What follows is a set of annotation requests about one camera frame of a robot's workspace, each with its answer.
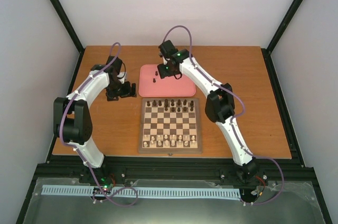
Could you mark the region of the wooden chessboard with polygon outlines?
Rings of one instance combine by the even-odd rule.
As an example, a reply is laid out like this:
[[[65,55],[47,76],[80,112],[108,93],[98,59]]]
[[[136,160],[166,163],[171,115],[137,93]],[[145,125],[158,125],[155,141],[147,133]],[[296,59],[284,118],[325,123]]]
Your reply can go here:
[[[202,153],[202,136],[200,123],[199,100],[197,98],[167,98],[168,111],[165,111],[164,101],[166,98],[144,98],[142,99],[142,115],[140,122],[140,137],[138,144],[138,152],[142,154],[200,154]],[[174,99],[174,106],[171,106],[171,100]],[[181,100],[181,105],[177,106],[177,100]],[[183,101],[187,100],[187,106],[183,105]],[[156,100],[156,107],[152,106],[153,100]],[[158,101],[162,101],[162,106],[158,106]],[[194,101],[194,110],[190,111],[190,102]],[[150,101],[151,106],[147,106],[146,102]],[[175,112],[171,112],[171,108],[175,107]],[[145,141],[144,135],[149,135],[149,140]],[[162,135],[162,147],[157,147],[157,136]],[[164,135],[168,135],[170,141],[169,147],[164,146]],[[176,135],[176,146],[171,147],[171,135]],[[177,147],[179,135],[182,135],[182,147]],[[184,147],[184,136],[190,136],[190,146]],[[191,137],[195,135],[197,147],[191,146]],[[155,137],[156,146],[151,147],[151,137]],[[148,146],[144,147],[143,143],[147,142]]]

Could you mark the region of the light king chess piece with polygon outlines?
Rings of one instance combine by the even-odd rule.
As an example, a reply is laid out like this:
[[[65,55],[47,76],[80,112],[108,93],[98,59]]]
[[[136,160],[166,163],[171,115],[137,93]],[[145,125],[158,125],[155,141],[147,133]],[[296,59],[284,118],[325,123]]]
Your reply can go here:
[[[176,135],[171,135],[171,147],[176,146]]]

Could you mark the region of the black aluminium frame rail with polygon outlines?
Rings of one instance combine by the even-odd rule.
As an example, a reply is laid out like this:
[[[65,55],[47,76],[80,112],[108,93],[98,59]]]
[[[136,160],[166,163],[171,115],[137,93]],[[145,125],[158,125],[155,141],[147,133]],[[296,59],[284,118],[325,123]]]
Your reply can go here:
[[[318,186],[313,168],[301,165],[298,160],[258,160],[258,173],[247,183],[240,182],[234,164],[226,158],[160,158],[160,157],[107,157],[103,167],[94,173],[100,184],[115,181],[127,184],[137,180],[207,181],[235,188],[254,188],[258,178],[267,177],[268,184],[310,182]]]

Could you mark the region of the pink plastic tray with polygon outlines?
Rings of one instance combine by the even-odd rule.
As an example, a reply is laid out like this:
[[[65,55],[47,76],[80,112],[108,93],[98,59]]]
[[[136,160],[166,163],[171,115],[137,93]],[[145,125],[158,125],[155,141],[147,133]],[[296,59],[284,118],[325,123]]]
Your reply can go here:
[[[138,93],[141,97],[192,97],[196,94],[196,86],[187,76],[179,80],[174,77],[161,79],[159,74],[155,75],[156,71],[155,64],[146,64],[140,68]]]

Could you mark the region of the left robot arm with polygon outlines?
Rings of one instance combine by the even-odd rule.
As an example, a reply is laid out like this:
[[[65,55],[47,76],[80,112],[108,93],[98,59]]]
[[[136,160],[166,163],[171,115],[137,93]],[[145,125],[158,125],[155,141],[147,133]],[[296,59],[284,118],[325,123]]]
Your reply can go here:
[[[87,167],[93,168],[91,176],[98,183],[110,177],[109,168],[103,164],[104,154],[92,138],[93,125],[90,106],[105,90],[108,101],[136,97],[136,84],[126,80],[126,67],[117,56],[110,55],[106,64],[94,65],[85,81],[66,97],[53,103],[53,132],[62,144],[72,147]]]

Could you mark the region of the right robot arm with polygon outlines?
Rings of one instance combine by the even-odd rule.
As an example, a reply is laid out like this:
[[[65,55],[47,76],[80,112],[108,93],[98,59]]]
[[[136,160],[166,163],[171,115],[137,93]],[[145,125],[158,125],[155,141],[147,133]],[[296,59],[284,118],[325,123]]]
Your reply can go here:
[[[205,114],[223,133],[232,153],[235,173],[238,181],[247,184],[257,173],[257,164],[249,150],[235,115],[234,93],[228,83],[222,84],[204,70],[188,50],[178,50],[170,40],[159,45],[159,55],[163,63],[159,64],[160,77],[186,76],[205,95]]]

